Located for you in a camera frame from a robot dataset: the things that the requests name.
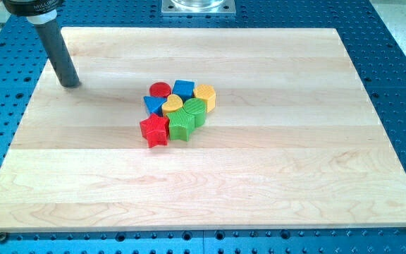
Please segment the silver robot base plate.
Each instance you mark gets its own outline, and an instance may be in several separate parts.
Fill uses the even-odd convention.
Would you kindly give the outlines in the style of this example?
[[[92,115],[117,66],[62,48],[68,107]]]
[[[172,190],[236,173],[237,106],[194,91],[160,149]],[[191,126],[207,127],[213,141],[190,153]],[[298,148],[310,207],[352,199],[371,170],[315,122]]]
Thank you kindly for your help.
[[[236,14],[235,0],[162,0],[162,16],[205,16]]]

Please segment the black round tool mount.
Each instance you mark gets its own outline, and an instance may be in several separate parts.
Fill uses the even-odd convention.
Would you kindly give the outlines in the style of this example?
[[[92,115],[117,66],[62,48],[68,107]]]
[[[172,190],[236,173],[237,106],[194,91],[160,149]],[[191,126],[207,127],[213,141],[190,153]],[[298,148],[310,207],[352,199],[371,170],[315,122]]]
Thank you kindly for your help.
[[[3,0],[6,10],[16,16],[39,16],[56,10],[63,0]]]

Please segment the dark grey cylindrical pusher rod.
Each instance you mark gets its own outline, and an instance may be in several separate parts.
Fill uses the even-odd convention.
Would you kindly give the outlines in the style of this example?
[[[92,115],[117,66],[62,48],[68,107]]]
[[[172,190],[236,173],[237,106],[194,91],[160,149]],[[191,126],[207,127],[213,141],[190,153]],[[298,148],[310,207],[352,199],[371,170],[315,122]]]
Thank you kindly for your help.
[[[44,46],[45,52],[61,86],[76,88],[80,80],[57,22],[57,11],[28,16]]]

